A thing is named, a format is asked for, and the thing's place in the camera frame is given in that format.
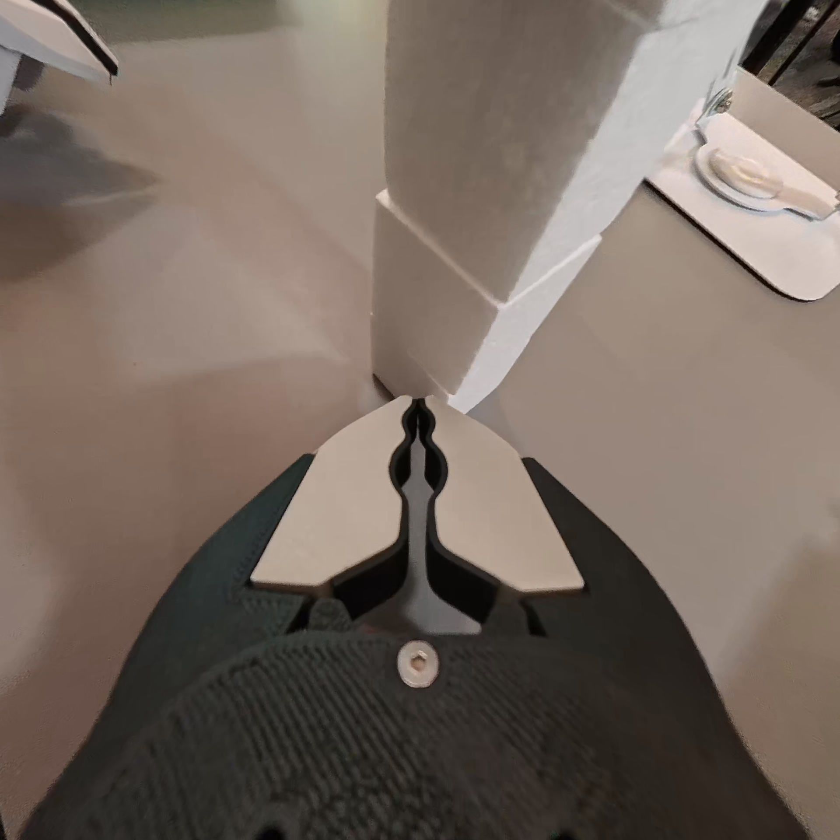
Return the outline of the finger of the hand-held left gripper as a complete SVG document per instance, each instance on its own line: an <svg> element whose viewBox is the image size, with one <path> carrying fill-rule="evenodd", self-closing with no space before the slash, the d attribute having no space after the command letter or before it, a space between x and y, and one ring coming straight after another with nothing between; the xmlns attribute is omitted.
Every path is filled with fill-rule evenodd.
<svg viewBox="0 0 840 840"><path fill-rule="evenodd" d="M119 63L71 2L1 2L1 107L13 89L27 90L45 67L110 81Z"/></svg>

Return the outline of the grey desk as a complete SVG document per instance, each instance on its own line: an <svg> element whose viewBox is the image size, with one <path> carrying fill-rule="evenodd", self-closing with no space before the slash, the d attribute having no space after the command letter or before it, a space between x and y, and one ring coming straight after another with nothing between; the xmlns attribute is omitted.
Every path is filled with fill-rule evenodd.
<svg viewBox="0 0 840 840"><path fill-rule="evenodd" d="M2 127L2 817L16 838L194 552L384 401L387 2L79 2L111 86ZM751 750L838 838L838 294L642 185L474 415L643 560Z"/></svg>

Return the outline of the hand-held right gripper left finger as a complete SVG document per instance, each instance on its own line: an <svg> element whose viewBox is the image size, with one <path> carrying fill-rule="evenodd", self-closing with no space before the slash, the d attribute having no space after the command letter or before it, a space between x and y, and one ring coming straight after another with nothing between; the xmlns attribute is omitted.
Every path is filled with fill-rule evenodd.
<svg viewBox="0 0 840 840"><path fill-rule="evenodd" d="M255 588L332 597L351 617L399 592L416 414L417 400L400 396L316 451L250 575Z"/></svg>

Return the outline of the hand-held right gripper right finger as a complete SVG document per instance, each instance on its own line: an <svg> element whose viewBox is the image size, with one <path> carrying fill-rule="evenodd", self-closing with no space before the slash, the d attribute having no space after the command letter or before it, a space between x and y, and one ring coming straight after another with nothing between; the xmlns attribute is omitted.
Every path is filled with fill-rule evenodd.
<svg viewBox="0 0 840 840"><path fill-rule="evenodd" d="M518 451L436 397L417 412L432 490L426 575L436 596L484 624L499 602L582 592L584 578Z"/></svg>

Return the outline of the silver document stand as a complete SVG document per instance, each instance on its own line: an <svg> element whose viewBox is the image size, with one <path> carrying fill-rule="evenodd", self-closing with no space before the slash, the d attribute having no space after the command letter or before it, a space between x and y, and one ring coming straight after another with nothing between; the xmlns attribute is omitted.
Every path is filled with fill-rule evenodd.
<svg viewBox="0 0 840 840"><path fill-rule="evenodd" d="M746 70L698 102L647 183L783 297L838 288L838 134Z"/></svg>

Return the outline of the white foam cube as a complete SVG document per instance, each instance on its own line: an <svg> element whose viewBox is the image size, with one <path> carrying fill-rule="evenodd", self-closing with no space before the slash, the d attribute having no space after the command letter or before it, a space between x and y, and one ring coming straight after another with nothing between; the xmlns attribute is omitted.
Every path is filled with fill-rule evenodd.
<svg viewBox="0 0 840 840"><path fill-rule="evenodd" d="M390 2L385 180L508 301L601 234L764 2Z"/></svg>

